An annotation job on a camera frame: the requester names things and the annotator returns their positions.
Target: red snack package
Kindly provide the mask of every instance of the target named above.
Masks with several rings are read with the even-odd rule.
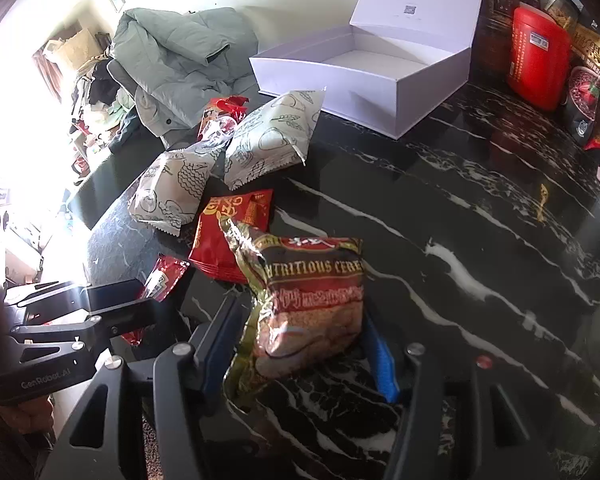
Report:
[[[163,301],[189,268],[189,265],[189,262],[179,260],[173,256],[159,254],[154,270],[151,271],[144,282],[144,287],[138,294],[138,300],[154,298],[155,301]],[[122,337],[131,346],[138,346],[142,342],[143,335],[144,328],[139,328],[123,334]]]
[[[196,237],[189,255],[195,266],[210,278],[232,283],[247,283],[247,279],[235,262],[224,233],[218,225],[221,216],[266,231],[269,225],[269,209],[272,189],[253,191],[244,195],[218,196],[200,214]]]
[[[213,98],[205,107],[198,132],[198,142],[209,136],[216,129],[228,133],[233,130],[247,115],[249,100],[246,97],[232,95],[231,97]]]

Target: open white box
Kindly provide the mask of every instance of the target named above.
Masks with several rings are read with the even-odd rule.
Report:
[[[251,57],[260,91],[327,88],[322,108],[394,139],[468,78],[480,0],[358,0],[345,27]]]

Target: box lid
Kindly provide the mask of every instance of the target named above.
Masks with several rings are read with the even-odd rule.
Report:
[[[358,0],[350,24],[374,29],[374,33],[378,32],[376,27],[401,29],[408,31],[402,39],[446,50],[461,49],[473,41],[480,1]]]

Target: curtain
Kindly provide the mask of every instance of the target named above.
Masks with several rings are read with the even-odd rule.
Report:
[[[60,72],[58,65],[49,61],[42,54],[41,48],[35,52],[32,58],[42,79],[45,80],[46,87],[51,92],[51,95],[55,97],[59,103],[62,102],[62,98],[60,97],[62,73]]]

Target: blue gripper pad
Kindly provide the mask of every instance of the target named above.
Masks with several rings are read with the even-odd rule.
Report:
[[[361,341],[378,392],[387,402],[397,402],[400,388],[396,380],[394,356],[368,311],[363,317]]]

